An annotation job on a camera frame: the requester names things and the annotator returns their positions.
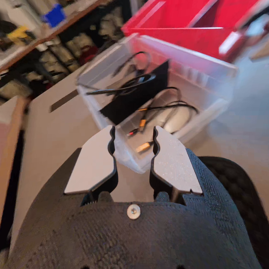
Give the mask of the clear plastic bin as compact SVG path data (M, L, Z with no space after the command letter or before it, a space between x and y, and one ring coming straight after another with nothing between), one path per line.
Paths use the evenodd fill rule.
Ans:
M156 95L153 107L183 100L196 107L200 113L179 107L175 116L163 127L185 146L197 140L198 134L231 102L237 68L210 56L155 39L147 35L132 34L100 53L77 76L77 89L92 117L104 129L114 125L99 110L119 96L125 96L142 86L155 75L152 71L169 60L168 85ZM153 98L138 109L149 106ZM139 127L144 111L138 109L116 128L116 160L137 173L150 169L152 147L137 153L136 148L152 141L153 127L162 126L170 113L165 110L136 135L127 134Z

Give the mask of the black textured pad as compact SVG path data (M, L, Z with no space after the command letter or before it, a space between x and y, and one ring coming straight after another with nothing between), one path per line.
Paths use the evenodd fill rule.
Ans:
M269 224L257 190L237 163L216 156L199 159L230 194L245 223L248 236L262 268L269 268Z

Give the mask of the wooden desk dark legs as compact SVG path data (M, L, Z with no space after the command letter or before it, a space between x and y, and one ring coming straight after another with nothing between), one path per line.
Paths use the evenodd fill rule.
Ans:
M29 45L13 45L6 52L1 52L1 72L4 72L5 70L9 69L13 64L22 59L22 57L35 49L38 45L55 39L56 36L65 31L67 28L69 28L79 19L87 15L89 12L99 6L107 5L108 2L109 1L105 0L77 1L72 5L64 8L64 11L67 11L67 17L58 26L54 28L49 28L48 25L42 24L42 26L38 29L38 39L32 41Z

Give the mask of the black bin divider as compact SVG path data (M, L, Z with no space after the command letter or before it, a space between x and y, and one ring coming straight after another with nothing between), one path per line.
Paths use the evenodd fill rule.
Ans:
M138 108L154 98L168 85L169 60L165 61L152 71L155 78L150 82L138 86L133 92L119 96L103 107L99 112L107 117L115 126L120 124Z
M210 0L190 21L188 28L215 28L215 19L221 0Z

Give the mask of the small blue box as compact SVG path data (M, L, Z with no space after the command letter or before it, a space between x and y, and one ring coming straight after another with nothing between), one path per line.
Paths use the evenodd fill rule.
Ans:
M61 4L56 3L52 10L45 15L41 15L42 22L49 25L50 28L55 28L66 19L66 14Z

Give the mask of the red plastic bin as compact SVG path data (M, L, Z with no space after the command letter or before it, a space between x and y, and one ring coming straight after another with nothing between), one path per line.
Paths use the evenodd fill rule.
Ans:
M147 1L122 27L125 36L148 35L231 63L247 42L247 24L268 1L222 0L215 28L188 28L208 0Z

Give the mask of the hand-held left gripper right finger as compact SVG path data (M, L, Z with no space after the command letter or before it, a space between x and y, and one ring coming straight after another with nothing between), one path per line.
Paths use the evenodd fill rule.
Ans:
M203 195L186 147L160 126L153 129L153 154L150 186L154 199L160 192L166 192L171 202L178 202L183 194Z

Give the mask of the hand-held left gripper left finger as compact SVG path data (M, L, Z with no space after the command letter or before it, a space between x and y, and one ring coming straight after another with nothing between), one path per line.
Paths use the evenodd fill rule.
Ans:
M111 193L116 188L114 140L115 126L109 125L82 146L64 194L86 194L89 202L96 202L102 192Z

